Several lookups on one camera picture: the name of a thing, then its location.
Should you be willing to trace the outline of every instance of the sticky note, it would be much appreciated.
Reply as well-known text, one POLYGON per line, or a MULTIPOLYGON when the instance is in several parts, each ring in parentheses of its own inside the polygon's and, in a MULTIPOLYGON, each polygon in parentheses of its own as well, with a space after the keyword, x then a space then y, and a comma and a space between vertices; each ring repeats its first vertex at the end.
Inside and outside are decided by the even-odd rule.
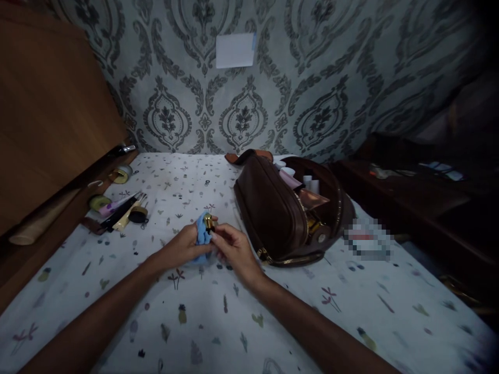
POLYGON ((217 36, 217 69, 252 66, 256 33, 217 36))

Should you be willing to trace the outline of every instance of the brown leather bag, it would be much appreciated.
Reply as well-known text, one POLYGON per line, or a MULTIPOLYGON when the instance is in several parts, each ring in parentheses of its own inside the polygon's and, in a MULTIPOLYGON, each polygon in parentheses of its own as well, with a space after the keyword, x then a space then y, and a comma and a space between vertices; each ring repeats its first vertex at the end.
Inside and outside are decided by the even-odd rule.
POLYGON ((320 194, 330 202, 314 209, 324 223, 309 236, 307 215, 297 194, 282 180, 277 168, 254 151, 245 163, 234 192, 249 238, 261 261, 274 266, 301 266, 319 261, 352 223, 355 210, 338 180, 326 167, 300 157, 287 157, 286 166, 299 181, 307 169, 320 180, 320 194))

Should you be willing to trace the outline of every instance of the dark furniture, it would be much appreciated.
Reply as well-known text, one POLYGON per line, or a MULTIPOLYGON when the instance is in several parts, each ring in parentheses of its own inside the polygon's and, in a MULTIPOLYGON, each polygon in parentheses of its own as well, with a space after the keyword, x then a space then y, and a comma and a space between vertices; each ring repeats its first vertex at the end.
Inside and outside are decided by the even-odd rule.
POLYGON ((465 293, 495 305, 497 253, 486 241, 474 241, 473 235, 452 227, 448 217, 461 210, 476 214, 463 219, 491 218, 476 209, 463 209, 470 202, 469 194, 439 178, 393 176, 381 180, 370 174, 369 165, 370 161, 344 160, 330 168, 345 191, 391 234, 410 234, 412 241, 463 283, 465 293))

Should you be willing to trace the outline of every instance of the bag strap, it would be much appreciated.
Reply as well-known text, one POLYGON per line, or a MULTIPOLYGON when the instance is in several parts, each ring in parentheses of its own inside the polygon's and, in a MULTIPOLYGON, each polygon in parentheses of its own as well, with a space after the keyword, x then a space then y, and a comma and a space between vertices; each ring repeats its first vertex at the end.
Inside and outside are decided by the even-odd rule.
POLYGON ((262 156, 267 158, 270 162, 274 162, 274 157, 272 156, 272 153, 269 151, 264 151, 264 150, 247 150, 244 151, 241 156, 237 156, 235 153, 227 153, 225 155, 225 159, 229 162, 229 164, 233 165, 244 165, 248 158, 252 155, 257 155, 257 156, 262 156))

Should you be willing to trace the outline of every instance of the zipper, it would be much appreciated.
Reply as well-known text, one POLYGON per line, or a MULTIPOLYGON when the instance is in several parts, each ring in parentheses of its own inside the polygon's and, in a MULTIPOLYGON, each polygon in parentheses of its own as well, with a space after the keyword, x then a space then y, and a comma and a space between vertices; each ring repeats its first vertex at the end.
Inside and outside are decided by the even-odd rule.
POLYGON ((262 247, 256 252, 256 256, 258 256, 262 265, 297 265, 303 262, 313 261, 315 258, 319 257, 320 254, 297 257, 294 259, 289 259, 284 261, 275 261, 272 259, 272 257, 270 257, 267 250, 264 247, 262 247))
POLYGON ((293 193, 295 194, 296 199, 297 199, 297 200, 298 200, 298 202, 300 203, 301 210, 303 211, 303 214, 304 214, 304 216, 305 216, 305 221, 306 221, 305 227, 307 228, 307 235, 306 235, 306 238, 307 238, 307 239, 306 239, 306 240, 308 240, 308 234, 309 234, 308 230, 309 230, 309 228, 308 228, 307 213, 305 213, 305 207, 303 206, 303 203, 301 202, 301 199, 298 197, 298 195, 296 194, 296 192, 294 192, 294 191, 293 191, 293 193))

